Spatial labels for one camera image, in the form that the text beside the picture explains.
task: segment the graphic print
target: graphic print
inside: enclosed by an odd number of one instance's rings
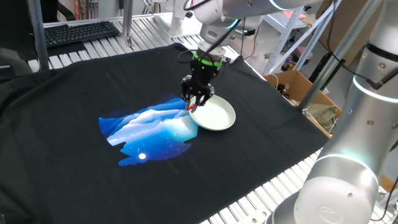
[[[198,134],[181,98],[122,118],[99,118],[99,127],[112,146],[125,142],[120,151],[130,157],[119,161],[120,166],[176,157],[191,146],[184,142]]]

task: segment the cardboard box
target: cardboard box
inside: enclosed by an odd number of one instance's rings
[[[305,78],[303,74],[301,74],[299,71],[296,70],[277,73],[276,76],[278,77],[279,83],[290,84],[288,92],[290,100],[302,101],[304,96],[307,94],[307,92],[310,90],[312,86],[312,83],[307,78]],[[273,84],[276,87],[277,83],[276,83],[276,78],[274,76],[264,75],[264,78],[269,83]],[[341,116],[341,109],[321,91],[319,91],[318,95],[315,97],[315,99],[312,102],[323,105],[329,105],[329,106],[335,105],[336,118],[339,118]],[[323,131],[326,135],[329,136],[328,131],[324,130],[315,120],[310,119],[310,121],[313,124],[315,124],[316,127],[321,129],[321,131]]]
[[[337,46],[340,44],[343,37],[346,35],[348,29],[353,24],[354,20],[361,12],[363,6],[366,4],[367,0],[343,0],[335,12],[335,23],[333,24],[333,30],[330,37],[330,50],[335,51]],[[319,18],[330,6],[332,0],[326,0],[323,2],[318,10],[317,18]],[[383,6],[383,2],[374,12],[373,16],[368,20],[367,24],[364,26],[363,30],[359,33],[358,37],[355,39],[349,50],[347,51],[344,59],[346,60],[346,65],[350,65],[355,56],[360,52],[363,45],[368,41],[377,20],[379,19],[380,12]],[[330,31],[330,22],[327,25],[325,31],[320,37],[319,41],[327,46],[328,35]]]

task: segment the metal pole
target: metal pole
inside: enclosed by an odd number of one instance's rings
[[[42,8],[40,0],[28,0],[30,18],[32,20],[33,31],[35,35],[35,46],[41,70],[48,70],[49,55],[47,53],[47,45],[45,43]]]
[[[123,31],[122,37],[128,46],[133,45],[131,32],[131,17],[132,17],[132,0],[124,0],[124,12],[123,12]]]
[[[338,6],[340,5],[341,0],[338,0],[336,2],[336,9],[338,9]],[[306,61],[306,59],[308,58],[308,56],[310,55],[310,53],[312,52],[312,49],[314,48],[315,44],[318,42],[319,38],[321,37],[323,31],[326,29],[326,26],[328,25],[329,21],[331,20],[332,16],[333,16],[333,5],[330,6],[332,11],[330,12],[330,15],[327,18],[324,18],[324,20],[322,20],[321,24],[319,24],[319,27],[316,29],[314,35],[312,36],[310,42],[308,43],[307,47],[305,48],[304,53],[302,54],[302,56],[300,57],[300,59],[298,60],[296,66],[294,67],[294,70],[300,70],[303,65],[304,62]]]
[[[362,28],[366,25],[368,20],[373,15],[374,11],[380,5],[381,0],[368,0],[362,11],[359,13],[358,17],[355,19],[353,25],[349,28],[348,32],[344,36],[343,40],[340,42],[339,46],[335,50],[336,57],[341,60],[343,56],[347,53],[349,47],[354,42],[358,34],[361,32]],[[308,93],[304,96],[304,99],[298,105],[298,109],[303,111],[307,106],[312,102],[312,100],[316,97],[321,87],[328,80],[329,76],[332,74],[333,70],[338,65],[339,61],[337,61],[334,57],[331,57],[328,63],[325,65],[325,68],[322,70],[319,77],[315,80],[312,87],[308,91]]]

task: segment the black t-shirt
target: black t-shirt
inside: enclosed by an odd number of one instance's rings
[[[190,73],[177,62],[183,50],[94,59],[0,85],[7,223],[198,223],[327,141],[244,63],[213,80],[235,123],[198,127],[178,98]]]

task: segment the black cable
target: black cable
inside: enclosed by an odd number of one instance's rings
[[[249,57],[252,57],[254,55],[254,53],[256,52],[256,40],[257,40],[257,35],[258,35],[259,31],[260,31],[260,25],[257,27],[256,36],[254,36],[253,53],[250,56],[246,57],[245,60],[248,59]]]
[[[187,53],[187,52],[197,52],[197,51],[199,51],[199,50],[184,50],[183,52],[180,52],[178,55],[177,55],[177,60],[178,60],[178,62],[180,62],[180,63],[191,63],[191,62],[193,62],[193,60],[194,59],[192,59],[191,61],[187,61],[187,62],[184,62],[184,61],[181,61],[181,56],[183,55],[183,54],[185,54],[185,53]],[[210,54],[207,54],[207,56],[209,56],[209,58],[210,58],[210,60],[211,60],[211,62],[212,62],[212,64],[213,64],[213,67],[214,67],[214,60],[213,60],[213,57],[210,55]]]
[[[199,2],[198,4],[196,4],[196,5],[194,5],[194,6],[191,6],[191,7],[187,8],[187,4],[188,4],[189,0],[186,0],[185,3],[184,3],[183,10],[184,10],[184,11],[191,11],[191,10],[194,10],[194,9],[196,9],[197,7],[199,7],[199,6],[203,5],[203,4],[206,4],[206,3],[210,2],[210,1],[211,1],[211,0],[204,0],[203,2]]]
[[[244,42],[244,26],[245,26],[245,25],[246,25],[246,17],[243,19],[241,55],[242,55],[242,52],[243,52],[243,42]]]
[[[330,38],[331,38],[331,32],[332,32],[332,30],[333,30],[333,25],[334,25],[334,23],[335,23],[335,13],[336,13],[336,0],[333,0],[333,14],[331,15],[331,24],[330,24],[329,34],[328,34],[328,40],[327,40],[327,42],[326,42],[326,47],[327,47],[327,50],[332,54],[332,56],[333,56],[337,61],[340,62],[341,60],[335,55],[335,53],[334,53],[333,51],[330,50],[330,49],[331,49],[331,48],[330,48]],[[352,70],[349,69],[345,64],[343,64],[342,67],[343,67],[345,70],[351,72],[352,74],[357,75],[358,77],[361,77],[361,78],[365,79],[368,83],[369,83],[369,82],[373,82],[373,81],[370,80],[369,78],[366,78],[366,77],[364,77],[364,76],[362,76],[362,75],[360,75],[360,74],[357,74],[356,72],[352,71]]]
[[[235,30],[235,28],[236,28],[236,26],[241,22],[242,20],[241,19],[237,19],[235,22],[234,22],[234,25],[224,34],[224,35],[222,35],[206,52],[205,52],[205,54],[204,54],[204,56],[206,57],[206,55],[209,55],[209,53],[212,51],[212,50],[214,50],[217,46],[219,46],[220,45],[220,43],[222,43],[222,41],[224,41],[225,40],[225,38],[227,38],[227,36],[229,36],[229,34],[232,32],[232,31],[234,31]]]
[[[392,145],[390,152],[393,151],[398,146],[398,140]]]
[[[392,192],[393,192],[394,189],[396,188],[397,183],[398,183],[398,177],[397,177],[397,179],[396,179],[394,185],[392,186],[392,188],[391,188],[391,190],[390,190],[390,194],[388,195],[387,202],[386,202],[386,206],[384,207],[384,212],[383,212],[382,217],[379,218],[378,220],[371,219],[372,221],[375,221],[375,222],[381,221],[381,220],[386,216],[387,208],[388,208],[388,203],[390,202]]]

